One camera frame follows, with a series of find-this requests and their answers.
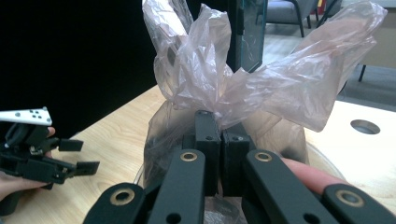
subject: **hand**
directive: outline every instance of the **hand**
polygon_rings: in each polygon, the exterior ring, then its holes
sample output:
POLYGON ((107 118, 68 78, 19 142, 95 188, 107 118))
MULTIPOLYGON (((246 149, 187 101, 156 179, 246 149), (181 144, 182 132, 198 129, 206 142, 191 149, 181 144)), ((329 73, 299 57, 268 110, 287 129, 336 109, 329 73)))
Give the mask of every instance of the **hand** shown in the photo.
POLYGON ((322 194, 323 190, 333 184, 348 184, 345 180, 328 175, 306 164, 282 158, 282 161, 291 171, 306 185, 307 188, 315 193, 322 194))
MULTIPOLYGON (((49 136, 55 134, 55 129, 49 127, 49 136)), ((47 157, 51 157, 50 152, 46 153, 47 157)), ((6 175, 0 172, 0 201, 2 201, 8 194, 24 189, 37 189, 48 185, 48 183, 38 182, 34 180, 24 179, 12 175, 6 175)))

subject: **wooden table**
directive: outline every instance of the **wooden table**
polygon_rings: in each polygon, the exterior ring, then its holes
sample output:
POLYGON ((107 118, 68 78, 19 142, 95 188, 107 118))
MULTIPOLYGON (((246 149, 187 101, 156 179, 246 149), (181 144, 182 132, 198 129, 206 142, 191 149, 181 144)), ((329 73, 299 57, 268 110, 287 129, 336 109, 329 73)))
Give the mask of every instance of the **wooden table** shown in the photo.
MULTIPOLYGON (((3 220, 7 224, 81 223, 103 191, 121 182, 134 181, 143 163, 149 120, 163 101, 158 87, 154 87, 77 134, 74 138, 84 141, 81 152, 56 151, 53 156, 70 162, 100 161, 97 174, 68 179, 51 191, 27 191, 15 213, 3 220)), ((395 113, 336 102, 325 130, 322 133, 306 130, 306 139, 348 181, 396 214, 394 127, 395 113), (349 125, 352 119, 368 119, 381 128, 381 133, 358 133, 349 125)), ((310 155, 312 165, 323 169, 329 166, 318 162, 317 158, 322 157, 315 157, 312 152, 310 155)))

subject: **table hole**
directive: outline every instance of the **table hole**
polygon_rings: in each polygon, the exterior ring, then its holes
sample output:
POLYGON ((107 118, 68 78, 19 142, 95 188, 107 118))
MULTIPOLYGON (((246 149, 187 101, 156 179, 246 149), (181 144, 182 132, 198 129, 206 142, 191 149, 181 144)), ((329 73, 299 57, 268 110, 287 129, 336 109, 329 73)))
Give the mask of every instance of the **table hole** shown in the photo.
POLYGON ((381 132, 376 124, 364 119, 354 119, 350 122, 350 125, 360 133, 378 134, 381 132))

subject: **black device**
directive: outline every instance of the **black device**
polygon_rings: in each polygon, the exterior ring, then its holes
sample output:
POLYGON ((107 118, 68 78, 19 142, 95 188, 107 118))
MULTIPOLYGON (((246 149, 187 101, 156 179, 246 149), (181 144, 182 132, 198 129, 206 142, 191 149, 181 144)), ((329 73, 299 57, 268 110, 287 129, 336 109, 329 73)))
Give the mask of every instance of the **black device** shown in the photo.
POLYGON ((219 133, 213 115, 195 114, 195 134, 163 177, 145 189, 121 183, 107 189, 84 224, 204 223, 205 197, 241 197, 247 223, 396 223, 396 217, 363 191, 344 184, 311 192, 273 152, 256 149, 242 124, 219 133))
POLYGON ((267 0, 187 0, 196 20, 201 4, 225 11, 231 25, 231 43, 227 64, 236 72, 242 67, 253 72, 262 65, 267 0))
MULTIPOLYGON (((63 184, 66 178, 77 175, 94 175, 99 161, 83 161, 71 164, 46 157, 55 149, 81 151, 83 142, 71 139, 48 137, 52 120, 47 108, 0 112, 0 120, 14 122, 0 146, 0 171, 7 175, 49 183, 63 184)), ((15 211, 22 191, 8 195, 0 202, 0 216, 15 211)))

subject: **clear plastic bag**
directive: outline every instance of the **clear plastic bag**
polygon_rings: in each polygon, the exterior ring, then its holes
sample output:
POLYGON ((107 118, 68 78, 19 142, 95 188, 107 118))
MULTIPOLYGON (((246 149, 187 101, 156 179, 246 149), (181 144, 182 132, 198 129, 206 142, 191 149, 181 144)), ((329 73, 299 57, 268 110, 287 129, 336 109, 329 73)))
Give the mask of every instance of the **clear plastic bag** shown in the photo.
POLYGON ((144 182, 163 176, 193 115, 214 113, 221 130, 243 122, 258 148, 307 161, 304 127, 321 131, 337 93, 375 44, 387 14, 368 1, 351 4, 313 31, 288 57, 253 73, 226 64, 231 28, 224 12, 202 5, 192 21, 183 1, 143 2, 157 51, 154 72, 166 102, 149 123, 144 182))

